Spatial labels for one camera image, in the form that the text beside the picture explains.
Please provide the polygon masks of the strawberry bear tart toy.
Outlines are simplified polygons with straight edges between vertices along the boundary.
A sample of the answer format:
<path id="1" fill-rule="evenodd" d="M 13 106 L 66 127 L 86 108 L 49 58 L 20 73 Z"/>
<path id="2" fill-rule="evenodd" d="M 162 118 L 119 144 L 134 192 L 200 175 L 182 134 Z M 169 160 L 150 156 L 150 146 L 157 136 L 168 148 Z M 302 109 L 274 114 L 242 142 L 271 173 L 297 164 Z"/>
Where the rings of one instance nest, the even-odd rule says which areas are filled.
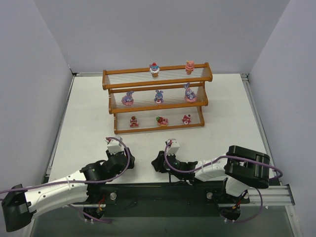
<path id="1" fill-rule="evenodd" d="M 158 126 L 168 126 L 168 119 L 165 117 L 156 117 Z"/>

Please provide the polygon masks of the red bear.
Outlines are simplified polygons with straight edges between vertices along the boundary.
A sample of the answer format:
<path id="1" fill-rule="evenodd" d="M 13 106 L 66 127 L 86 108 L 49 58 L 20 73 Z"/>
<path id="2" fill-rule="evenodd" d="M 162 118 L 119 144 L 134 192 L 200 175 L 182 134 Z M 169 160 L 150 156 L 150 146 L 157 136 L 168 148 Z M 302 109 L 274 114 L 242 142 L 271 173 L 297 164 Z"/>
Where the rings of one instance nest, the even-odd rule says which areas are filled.
<path id="1" fill-rule="evenodd" d="M 132 116 L 132 117 L 130 118 L 130 127 L 131 127 L 131 128 L 136 128 L 136 127 L 138 127 L 138 126 L 139 126 L 139 123 L 138 123 L 137 117 L 136 117 L 136 116 Z"/>

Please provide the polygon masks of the pink bear with cream hat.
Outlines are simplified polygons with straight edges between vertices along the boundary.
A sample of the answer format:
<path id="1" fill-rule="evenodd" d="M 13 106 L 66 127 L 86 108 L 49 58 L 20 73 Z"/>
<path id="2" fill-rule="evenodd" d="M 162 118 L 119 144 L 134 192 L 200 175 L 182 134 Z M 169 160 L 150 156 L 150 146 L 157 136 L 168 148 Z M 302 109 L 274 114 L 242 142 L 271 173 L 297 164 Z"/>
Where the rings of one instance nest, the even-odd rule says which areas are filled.
<path id="1" fill-rule="evenodd" d="M 184 125 L 188 125 L 191 123 L 191 115 L 188 114 L 188 115 L 184 115 L 183 116 L 183 119 L 182 119 L 182 122 Z"/>

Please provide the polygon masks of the purple bunny holding cake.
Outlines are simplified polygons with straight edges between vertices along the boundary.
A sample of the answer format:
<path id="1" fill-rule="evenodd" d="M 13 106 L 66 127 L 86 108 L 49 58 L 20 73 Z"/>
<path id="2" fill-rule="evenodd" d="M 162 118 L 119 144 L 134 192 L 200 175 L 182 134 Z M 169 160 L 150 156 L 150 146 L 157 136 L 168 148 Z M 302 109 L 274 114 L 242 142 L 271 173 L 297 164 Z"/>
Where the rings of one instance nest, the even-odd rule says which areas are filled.
<path id="1" fill-rule="evenodd" d="M 157 105 L 160 105 L 163 103 L 163 91 L 162 90 L 156 90 L 154 101 Z"/>

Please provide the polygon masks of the purple bunny sitting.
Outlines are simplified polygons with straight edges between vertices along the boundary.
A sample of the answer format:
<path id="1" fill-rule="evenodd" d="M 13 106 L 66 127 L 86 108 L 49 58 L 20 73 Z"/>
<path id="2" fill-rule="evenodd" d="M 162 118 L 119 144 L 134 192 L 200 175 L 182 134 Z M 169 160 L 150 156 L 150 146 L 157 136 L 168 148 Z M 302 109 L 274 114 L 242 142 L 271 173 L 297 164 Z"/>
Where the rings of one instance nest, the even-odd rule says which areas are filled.
<path id="1" fill-rule="evenodd" d="M 190 83 L 184 84 L 185 88 L 185 100 L 189 103 L 194 103 L 197 100 L 196 94 L 191 90 Z"/>

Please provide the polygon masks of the blue red cupcake toy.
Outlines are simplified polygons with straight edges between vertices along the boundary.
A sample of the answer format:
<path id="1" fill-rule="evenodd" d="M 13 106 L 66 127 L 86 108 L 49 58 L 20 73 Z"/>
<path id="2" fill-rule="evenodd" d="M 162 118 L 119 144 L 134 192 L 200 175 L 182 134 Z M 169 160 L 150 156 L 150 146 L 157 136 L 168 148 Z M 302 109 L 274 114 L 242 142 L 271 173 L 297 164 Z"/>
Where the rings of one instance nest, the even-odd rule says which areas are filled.
<path id="1" fill-rule="evenodd" d="M 152 74 L 153 78 L 157 78 L 158 77 L 158 73 L 160 71 L 160 67 L 159 65 L 157 65 L 155 62 L 153 62 L 150 66 L 150 73 Z"/>

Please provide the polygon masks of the pink round bear toy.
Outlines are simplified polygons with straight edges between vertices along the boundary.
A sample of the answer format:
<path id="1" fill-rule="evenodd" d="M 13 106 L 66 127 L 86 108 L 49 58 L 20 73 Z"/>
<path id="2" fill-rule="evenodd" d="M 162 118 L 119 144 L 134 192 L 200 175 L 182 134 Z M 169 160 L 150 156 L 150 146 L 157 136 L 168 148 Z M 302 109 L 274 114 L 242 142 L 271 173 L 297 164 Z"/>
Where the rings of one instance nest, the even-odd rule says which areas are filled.
<path id="1" fill-rule="evenodd" d="M 186 74 L 190 75 L 195 69 L 195 62 L 190 60 L 190 61 L 186 61 L 186 65 L 185 65 L 185 70 L 186 70 Z"/>

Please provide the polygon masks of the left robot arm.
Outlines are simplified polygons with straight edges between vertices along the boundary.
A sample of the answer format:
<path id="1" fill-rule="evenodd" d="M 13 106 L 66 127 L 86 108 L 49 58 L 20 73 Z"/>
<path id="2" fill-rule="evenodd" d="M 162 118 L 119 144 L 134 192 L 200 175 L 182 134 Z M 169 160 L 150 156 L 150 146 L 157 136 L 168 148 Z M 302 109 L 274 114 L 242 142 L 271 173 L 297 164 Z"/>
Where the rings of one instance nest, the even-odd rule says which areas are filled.
<path id="1" fill-rule="evenodd" d="M 135 158 L 129 148 L 113 154 L 106 151 L 106 155 L 107 160 L 90 163 L 54 182 L 32 187 L 19 184 L 4 191 L 1 206 L 6 231 L 20 230 L 34 218 L 59 207 L 85 202 L 89 196 L 97 195 L 99 186 L 134 168 Z"/>

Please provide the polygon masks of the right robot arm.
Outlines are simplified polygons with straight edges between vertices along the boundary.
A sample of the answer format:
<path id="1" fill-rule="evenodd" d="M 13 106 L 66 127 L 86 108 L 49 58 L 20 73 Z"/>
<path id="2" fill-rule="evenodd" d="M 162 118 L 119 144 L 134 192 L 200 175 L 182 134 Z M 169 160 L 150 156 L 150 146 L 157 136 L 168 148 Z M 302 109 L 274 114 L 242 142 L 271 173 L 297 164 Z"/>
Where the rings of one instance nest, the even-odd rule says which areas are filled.
<path id="1" fill-rule="evenodd" d="M 175 154 L 159 151 L 151 164 L 156 172 L 170 173 L 191 184 L 225 177 L 225 193 L 234 197 L 239 197 L 250 187 L 269 187 L 270 157 L 267 154 L 233 145 L 225 156 L 229 157 L 183 162 Z"/>

